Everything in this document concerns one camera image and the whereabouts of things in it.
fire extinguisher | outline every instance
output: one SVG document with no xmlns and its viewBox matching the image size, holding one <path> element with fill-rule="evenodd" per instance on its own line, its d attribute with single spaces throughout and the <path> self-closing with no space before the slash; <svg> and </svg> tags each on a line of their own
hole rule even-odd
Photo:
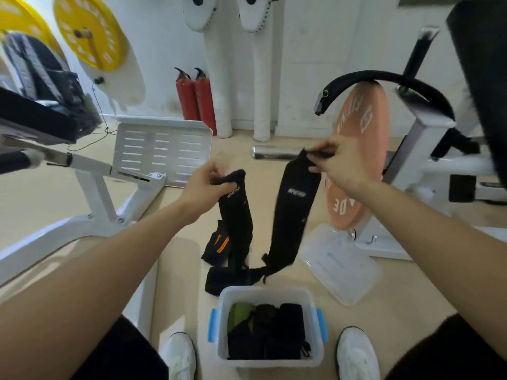
<svg viewBox="0 0 507 380">
<path fill-rule="evenodd" d="M 195 93 L 197 95 L 197 106 L 201 120 L 211 128 L 213 135 L 217 135 L 217 123 L 215 122 L 215 110 L 213 108 L 212 87 L 209 83 L 209 78 L 202 69 L 197 69 L 197 77 L 194 81 Z"/>
<path fill-rule="evenodd" d="M 195 95 L 194 82 L 190 76 L 179 68 L 174 68 L 180 72 L 176 79 L 176 90 L 180 98 L 181 111 L 185 120 L 200 121 L 199 108 Z"/>
</svg>

white metal frame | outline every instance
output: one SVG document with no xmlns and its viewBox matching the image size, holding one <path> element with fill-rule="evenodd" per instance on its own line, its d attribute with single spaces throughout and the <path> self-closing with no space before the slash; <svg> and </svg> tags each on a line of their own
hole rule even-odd
<svg viewBox="0 0 507 380">
<path fill-rule="evenodd" d="M 0 136 L 0 144 L 31 148 L 42 152 L 45 160 L 75 169 L 85 193 L 90 214 L 60 220 L 0 251 L 0 285 L 10 281 L 64 245 L 85 236 L 109 237 L 139 220 L 165 184 L 165 174 L 143 175 L 77 154 L 63 153 L 43 146 Z M 137 190 L 119 210 L 115 210 L 104 176 L 133 182 Z M 158 262 L 151 268 L 123 311 L 149 339 Z"/>
<path fill-rule="evenodd" d="M 433 160 L 431 152 L 446 133 L 456 123 L 432 108 L 427 101 L 414 93 L 398 93 L 415 122 L 388 166 L 383 181 L 401 191 L 411 188 L 420 200 L 447 213 L 449 202 L 447 190 L 449 175 L 466 174 L 472 176 L 494 174 L 494 166 L 489 157 L 483 155 L 461 155 L 450 151 L 445 158 Z M 470 117 L 473 109 L 471 100 L 464 101 L 467 106 L 460 117 Z M 459 127 L 464 134 L 473 130 L 477 121 L 466 121 Z M 503 188 L 484 187 L 478 184 L 476 199 L 507 201 L 507 191 Z M 476 227 L 477 229 L 507 242 L 507 229 Z M 349 231 L 354 246 L 373 257 L 386 257 L 411 260 L 410 256 L 396 242 L 378 219 L 371 214 Z"/>
</svg>

pink weight plate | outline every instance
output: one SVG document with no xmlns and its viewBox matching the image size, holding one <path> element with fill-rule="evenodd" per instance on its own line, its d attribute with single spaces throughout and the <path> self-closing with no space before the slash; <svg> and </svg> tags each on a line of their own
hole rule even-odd
<svg viewBox="0 0 507 380">
<path fill-rule="evenodd" d="M 336 119 L 333 133 L 357 137 L 369 175 L 382 179 L 389 134 L 389 105 L 378 82 L 360 82 L 352 89 Z M 328 178 L 326 191 L 327 210 L 336 229 L 347 230 L 364 216 L 366 208 Z"/>
</svg>

white sneaker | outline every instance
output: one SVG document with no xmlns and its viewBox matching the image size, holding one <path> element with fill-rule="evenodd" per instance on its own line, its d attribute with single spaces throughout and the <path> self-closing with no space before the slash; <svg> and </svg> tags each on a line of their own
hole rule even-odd
<svg viewBox="0 0 507 380">
<path fill-rule="evenodd" d="M 169 380 L 194 380 L 197 360 L 192 339 L 185 332 L 173 333 L 159 352 L 169 367 Z"/>
<path fill-rule="evenodd" d="M 377 355 L 362 329 L 345 328 L 336 343 L 335 353 L 340 380 L 380 380 Z"/>
</svg>

floor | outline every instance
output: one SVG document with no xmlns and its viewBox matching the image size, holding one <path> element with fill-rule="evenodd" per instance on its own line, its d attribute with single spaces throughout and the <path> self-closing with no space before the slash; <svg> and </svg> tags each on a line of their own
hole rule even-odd
<svg viewBox="0 0 507 380">
<path fill-rule="evenodd" d="M 83 146 L 91 140 L 89 136 L 77 145 Z M 270 145 L 308 146 L 313 143 L 314 140 L 310 139 L 274 138 Z M 261 256 L 269 250 L 271 213 L 285 162 L 251 159 L 252 145 L 251 132 L 237 131 L 230 139 L 213 139 L 212 157 L 225 167 L 226 172 L 239 168 L 246 171 L 245 186 L 254 223 L 249 264 L 258 267 L 263 265 Z M 114 136 L 108 136 L 79 151 L 79 154 L 111 162 L 113 146 Z M 112 179 L 107 185 L 117 207 L 134 190 L 133 186 Z M 306 231 L 329 221 L 322 188 L 321 185 Z M 179 189 L 164 189 L 148 213 L 171 203 L 180 194 Z M 44 165 L 36 170 L 0 176 L 0 197 L 3 198 L 0 204 L 0 250 L 44 225 L 88 212 L 73 172 L 64 168 Z M 486 214 L 482 218 L 488 225 L 507 224 L 504 210 L 491 210 L 484 206 L 482 211 Z M 296 259 L 293 266 L 270 277 L 266 285 L 305 287 L 313 294 L 316 306 L 325 314 L 330 337 L 323 363 L 312 369 L 235 370 L 220 366 L 213 360 L 214 346 L 206 339 L 209 313 L 217 306 L 218 300 L 204 292 L 209 265 L 200 259 L 209 236 L 216 229 L 217 219 L 219 208 L 215 206 L 195 224 L 181 230 L 162 253 L 151 332 L 151 343 L 155 347 L 163 344 L 174 331 L 189 333 L 199 352 L 199 371 L 203 379 L 297 380 L 313 376 L 334 379 L 335 342 L 340 331 L 349 325 L 359 326 L 368 334 L 377 352 L 381 372 L 385 375 L 404 352 L 453 313 L 452 306 L 413 262 L 377 259 L 384 272 L 382 281 L 356 307 L 347 308 L 339 304 Z M 98 241 L 98 238 L 88 237 L 62 248 L 0 288 L 0 301 Z"/>
</svg>

